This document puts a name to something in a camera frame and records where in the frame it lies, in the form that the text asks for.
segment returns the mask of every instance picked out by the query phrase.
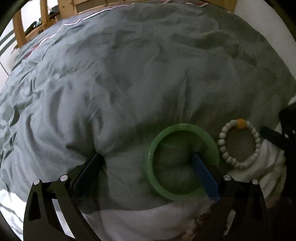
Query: wooden bed frame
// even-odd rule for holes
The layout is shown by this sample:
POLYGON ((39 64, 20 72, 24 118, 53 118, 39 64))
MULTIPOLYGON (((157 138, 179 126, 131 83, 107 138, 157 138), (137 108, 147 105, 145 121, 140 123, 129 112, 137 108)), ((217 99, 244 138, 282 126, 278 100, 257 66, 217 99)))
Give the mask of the wooden bed frame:
MULTIPOLYGON (((62 19, 72 17, 78 13, 83 13, 93 10, 101 10, 106 7, 117 6, 121 4, 132 4, 134 2, 145 2, 148 0, 58 0, 58 6, 62 19), (83 7, 87 10, 78 11, 77 8, 83 4, 83 7)), ((226 8, 233 12, 237 0, 203 0, 212 3, 217 6, 226 8)), ((44 31, 57 22, 56 19, 49 19, 47 10, 47 0, 40 0, 41 20, 42 24, 31 31, 27 36, 24 33, 24 27, 22 24, 21 10, 19 10, 13 17, 13 29, 15 32, 15 38, 19 48, 24 46, 29 40, 36 37, 40 31, 44 31)))

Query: metal pin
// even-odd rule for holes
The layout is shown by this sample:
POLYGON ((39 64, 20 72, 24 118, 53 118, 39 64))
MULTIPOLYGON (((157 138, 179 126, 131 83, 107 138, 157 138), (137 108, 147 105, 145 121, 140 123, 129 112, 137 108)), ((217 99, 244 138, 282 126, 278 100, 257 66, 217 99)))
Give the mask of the metal pin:
POLYGON ((40 182, 40 180, 39 179, 36 179, 36 180, 34 180, 33 184, 34 185, 37 185, 37 184, 39 184, 39 182, 40 182))
POLYGON ((60 180, 61 180, 62 182, 66 181, 67 179, 68 179, 68 176, 67 176, 67 175, 62 175, 62 176, 60 177, 60 180))
POLYGON ((254 185, 257 185, 257 184, 258 184, 258 181, 257 181, 256 179, 253 179, 253 180, 252 180, 252 183, 253 183, 254 185))
POLYGON ((224 175, 224 180, 225 181, 230 181, 231 180, 231 176, 229 176, 229 175, 224 175))

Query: wrinkled fabric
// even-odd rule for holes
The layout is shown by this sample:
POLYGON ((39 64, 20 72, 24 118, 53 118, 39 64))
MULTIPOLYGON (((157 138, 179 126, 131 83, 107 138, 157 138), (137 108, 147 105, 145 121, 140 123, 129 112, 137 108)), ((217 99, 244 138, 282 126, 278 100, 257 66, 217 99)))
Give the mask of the wrinkled fabric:
MULTIPOLYGON (((36 178, 55 181, 96 151, 106 163, 91 198, 81 200, 85 215, 161 207, 170 200, 144 169, 160 131, 191 123, 217 141, 237 118, 274 129, 295 95, 294 78, 268 42, 220 8, 123 6, 40 44, 80 17, 25 45, 0 94, 0 190, 23 202, 36 178)), ((229 147, 241 150, 238 159, 252 153, 248 134, 229 147)), ((222 161, 220 168, 231 169, 222 161)))

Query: blue gripper pad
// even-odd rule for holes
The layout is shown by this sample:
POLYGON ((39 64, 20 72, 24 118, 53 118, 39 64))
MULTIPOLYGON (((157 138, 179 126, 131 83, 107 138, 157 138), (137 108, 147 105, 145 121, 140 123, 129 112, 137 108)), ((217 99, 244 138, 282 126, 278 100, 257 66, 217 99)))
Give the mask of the blue gripper pad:
POLYGON ((192 168, 209 199, 218 202, 220 200, 218 183, 197 153, 192 156, 192 168))

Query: bed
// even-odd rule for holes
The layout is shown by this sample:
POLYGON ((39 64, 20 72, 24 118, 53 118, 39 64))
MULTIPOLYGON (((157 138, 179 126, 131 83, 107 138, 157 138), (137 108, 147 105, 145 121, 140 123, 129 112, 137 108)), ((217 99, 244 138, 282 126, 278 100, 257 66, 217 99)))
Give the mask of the bed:
MULTIPOLYGON (((152 1, 62 20, 22 47, 0 93, 0 211, 22 239, 33 181, 56 180, 95 151, 106 163, 79 208, 98 237, 178 237, 212 202, 171 202, 152 189, 143 165, 153 138, 192 123, 217 141, 237 118, 280 131, 277 115, 295 93, 294 77, 268 41, 213 5, 152 1)), ((245 143, 230 149, 243 160, 252 142, 237 138, 245 143)), ((272 206, 284 186, 284 161, 264 140, 251 168, 221 162, 220 169, 239 181, 258 179, 272 206)))

